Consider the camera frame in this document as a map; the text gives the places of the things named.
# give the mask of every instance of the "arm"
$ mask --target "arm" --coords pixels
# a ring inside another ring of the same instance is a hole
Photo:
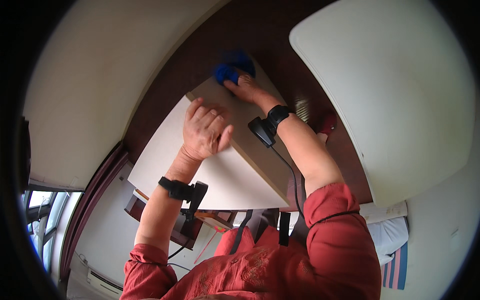
[[[224,111],[202,107],[202,101],[202,98],[195,99],[187,109],[184,144],[165,174],[169,180],[190,183],[202,161],[225,149],[230,142],[233,126],[225,127]],[[168,253],[170,235],[181,205],[182,201],[170,199],[168,191],[157,186],[142,212],[135,245],[149,244]]]
[[[225,81],[224,85],[240,99],[258,105],[265,115],[274,106],[281,104],[278,99],[262,90],[249,75],[241,75],[238,82],[239,85]],[[340,169],[327,152],[325,145],[297,115],[290,114],[281,121],[277,134],[305,177],[307,196],[329,183],[344,183]]]
[[[183,146],[165,177],[190,183],[202,161],[225,149],[233,126],[225,126],[222,108],[202,107],[202,99],[192,101],[183,124]],[[124,267],[125,282],[120,299],[161,298],[177,282],[171,266],[166,266],[170,235],[182,201],[170,199],[157,186],[150,196],[135,236],[135,246]]]
[[[281,104],[249,75],[241,75],[238,82],[225,81],[224,85],[238,98],[257,104],[265,115]],[[335,161],[313,130],[294,114],[280,122],[277,133],[305,177],[309,197],[303,212],[306,225],[311,227],[307,250],[317,284],[331,299],[378,299],[380,268],[365,220],[349,214],[313,226],[334,214],[360,209]]]

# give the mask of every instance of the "white board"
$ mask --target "white board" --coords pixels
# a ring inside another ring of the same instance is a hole
[[[415,196],[466,164],[474,80],[430,3],[337,1],[289,39],[344,123],[376,205]]]
[[[278,96],[268,77],[258,65],[256,67],[258,83]],[[207,194],[199,209],[240,210],[289,206],[286,197],[289,169],[247,127],[253,118],[264,118],[262,111],[255,105],[233,97],[214,78],[209,78],[188,93],[173,108],[138,158],[128,180],[146,195],[153,192],[183,144],[185,111],[190,102],[200,96],[205,98],[206,104],[215,102],[230,110],[232,116],[229,122],[234,125],[234,133],[232,146],[206,159],[193,177],[194,183],[199,180],[208,184]],[[276,141],[275,149],[291,162],[281,140],[276,137]]]

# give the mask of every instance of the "forearm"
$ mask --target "forearm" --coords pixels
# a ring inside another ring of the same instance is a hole
[[[165,177],[169,180],[190,183],[200,164],[201,161],[189,158],[181,148]],[[157,185],[142,212],[135,244],[156,246],[168,255],[170,235],[181,205],[182,201],[169,198],[168,191]]]
[[[281,104],[267,93],[258,93],[255,103],[265,115]],[[340,169],[327,152],[325,145],[313,130],[295,114],[280,122],[277,134],[288,149],[288,153],[305,177],[307,196],[316,189],[334,182],[344,182]]]

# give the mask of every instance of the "sleeve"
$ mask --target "sleeve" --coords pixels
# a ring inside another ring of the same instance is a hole
[[[167,255],[159,248],[136,244],[124,267],[125,282],[121,300],[161,298],[177,283]]]
[[[316,190],[304,204],[305,222],[311,227],[307,237],[310,263],[316,280],[331,298],[380,298],[380,265],[363,217],[347,214],[316,223],[334,214],[359,210],[343,183]]]

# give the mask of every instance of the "embroidery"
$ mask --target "embroidery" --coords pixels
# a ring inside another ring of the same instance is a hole
[[[247,260],[247,266],[243,268],[241,278],[245,285],[252,285],[255,291],[266,291],[264,278],[266,276],[266,267],[269,262],[269,252],[264,247],[258,247],[257,252],[250,253],[244,257]]]
[[[301,260],[299,265],[298,265],[298,268],[297,268],[297,271],[300,273],[300,272],[303,272],[304,274],[313,274],[313,268],[312,268],[312,265],[309,263],[309,262],[305,262],[305,260]]]
[[[205,272],[200,274],[198,279],[197,291],[194,297],[208,295],[216,292],[216,286],[213,284],[213,270],[215,267],[219,265],[219,263],[213,263],[217,261],[216,259],[210,259],[205,261],[204,263],[207,264],[207,269]]]

